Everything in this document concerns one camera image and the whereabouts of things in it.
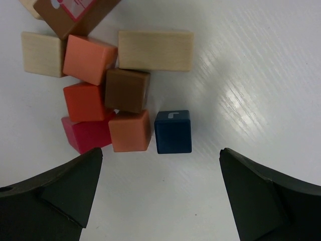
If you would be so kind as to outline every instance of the pink label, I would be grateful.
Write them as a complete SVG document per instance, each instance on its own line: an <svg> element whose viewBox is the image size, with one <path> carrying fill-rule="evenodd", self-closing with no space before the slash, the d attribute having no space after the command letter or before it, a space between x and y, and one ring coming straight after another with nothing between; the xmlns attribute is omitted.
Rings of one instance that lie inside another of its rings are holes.
<svg viewBox="0 0 321 241"><path fill-rule="evenodd" d="M78 21L97 0L56 0L73 21Z"/></svg>

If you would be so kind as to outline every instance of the orange cube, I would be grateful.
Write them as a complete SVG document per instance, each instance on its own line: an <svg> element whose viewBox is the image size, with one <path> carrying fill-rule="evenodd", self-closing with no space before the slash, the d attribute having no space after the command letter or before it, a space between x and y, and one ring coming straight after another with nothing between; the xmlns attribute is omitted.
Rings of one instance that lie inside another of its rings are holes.
<svg viewBox="0 0 321 241"><path fill-rule="evenodd" d="M69 35L63 73L100 85L115 66L118 49L88 37Z"/></svg>
<svg viewBox="0 0 321 241"><path fill-rule="evenodd" d="M109 130L114 152L146 151L151 139L148 110L140 114L119 112L109 122Z"/></svg>
<svg viewBox="0 0 321 241"><path fill-rule="evenodd" d="M72 122L103 121L112 110L103 104L103 88L85 82L64 88L64 94Z"/></svg>

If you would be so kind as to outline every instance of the beige block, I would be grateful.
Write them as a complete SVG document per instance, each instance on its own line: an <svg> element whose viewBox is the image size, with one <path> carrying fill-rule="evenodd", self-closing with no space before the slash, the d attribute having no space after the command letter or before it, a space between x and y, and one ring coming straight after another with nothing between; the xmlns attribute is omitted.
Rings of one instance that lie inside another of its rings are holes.
<svg viewBox="0 0 321 241"><path fill-rule="evenodd" d="M31 13L36 19L42 19L39 13L34 9L34 4L37 0L19 0L21 4Z"/></svg>
<svg viewBox="0 0 321 241"><path fill-rule="evenodd" d="M26 72L63 77L66 42L58 37L22 32L21 42Z"/></svg>
<svg viewBox="0 0 321 241"><path fill-rule="evenodd" d="M194 34L191 32L119 31L121 69L190 71Z"/></svg>

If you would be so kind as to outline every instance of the wooden block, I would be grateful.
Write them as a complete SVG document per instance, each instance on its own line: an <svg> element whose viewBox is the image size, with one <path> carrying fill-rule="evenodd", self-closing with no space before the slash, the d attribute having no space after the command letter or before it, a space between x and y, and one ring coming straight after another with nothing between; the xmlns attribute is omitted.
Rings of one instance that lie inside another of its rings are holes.
<svg viewBox="0 0 321 241"><path fill-rule="evenodd" d="M69 144L80 154L86 153L96 147L105 147L111 144L108 123L116 113L110 113L101 122L75 123L69 117L61 119Z"/></svg>
<svg viewBox="0 0 321 241"><path fill-rule="evenodd" d="M114 152L146 151L149 146L151 129L148 110L140 114L119 112L109 122L109 129Z"/></svg>
<svg viewBox="0 0 321 241"><path fill-rule="evenodd" d="M194 34L190 32L119 31L119 67L190 71Z"/></svg>
<svg viewBox="0 0 321 241"><path fill-rule="evenodd" d="M34 9L34 4L37 0L19 0L21 4L34 16L35 19L42 19L39 13Z"/></svg>
<svg viewBox="0 0 321 241"><path fill-rule="evenodd" d="M85 82L100 85L106 70L114 67L117 47L101 41L70 35L63 72Z"/></svg>
<svg viewBox="0 0 321 241"><path fill-rule="evenodd" d="M72 122L103 121L113 110L105 110L103 88L85 82L64 88L64 94Z"/></svg>
<svg viewBox="0 0 321 241"><path fill-rule="evenodd" d="M133 113L141 113L146 101L150 74L110 69L106 74L105 106Z"/></svg>
<svg viewBox="0 0 321 241"><path fill-rule="evenodd" d="M66 42L52 36L22 32L21 42L26 72L63 77Z"/></svg>
<svg viewBox="0 0 321 241"><path fill-rule="evenodd" d="M35 10L60 39L87 36L120 0L37 0Z"/></svg>
<svg viewBox="0 0 321 241"><path fill-rule="evenodd" d="M157 114L154 126L159 154L192 152L191 120L188 110L161 111Z"/></svg>

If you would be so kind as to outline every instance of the navy blue block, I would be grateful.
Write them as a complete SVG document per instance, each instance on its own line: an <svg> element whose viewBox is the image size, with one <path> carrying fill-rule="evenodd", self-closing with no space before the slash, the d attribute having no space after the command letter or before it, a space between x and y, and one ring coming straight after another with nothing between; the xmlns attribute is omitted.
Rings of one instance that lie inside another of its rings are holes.
<svg viewBox="0 0 321 241"><path fill-rule="evenodd" d="M155 120L157 152L192 152L191 120L188 110L161 111Z"/></svg>

